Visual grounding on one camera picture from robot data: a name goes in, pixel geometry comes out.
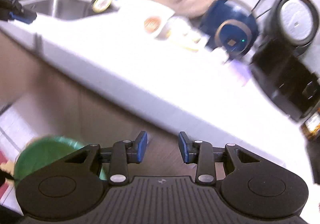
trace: kitchen counter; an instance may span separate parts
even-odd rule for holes
[[[257,0],[243,0],[254,6]],[[274,0],[263,0],[256,13]],[[313,0],[320,8],[320,0]],[[117,13],[74,21],[39,14],[31,24],[0,28],[31,52],[101,96],[172,133],[224,147],[237,143],[301,176],[309,199],[301,217],[318,223],[320,186],[314,185],[299,125],[250,79],[242,87],[212,53],[166,41],[124,35]],[[319,34],[304,57],[319,70]]]

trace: green bowl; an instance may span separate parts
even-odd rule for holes
[[[32,142],[21,152],[14,166],[15,186],[31,173],[83,147],[80,142],[63,136],[47,136]],[[100,179],[106,180],[103,169]]]

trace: mug logo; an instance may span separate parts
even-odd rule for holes
[[[153,33],[159,28],[160,23],[159,17],[149,17],[144,21],[144,29],[148,33]]]

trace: coffee maker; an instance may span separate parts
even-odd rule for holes
[[[320,100],[318,76],[299,59],[314,40],[318,27],[319,15],[310,0],[276,0],[250,65],[265,94],[296,122]]]

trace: stainless steel sink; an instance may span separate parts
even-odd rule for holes
[[[22,0],[23,7],[62,20],[75,20],[96,15],[91,0]],[[115,12],[111,6],[103,13]]]

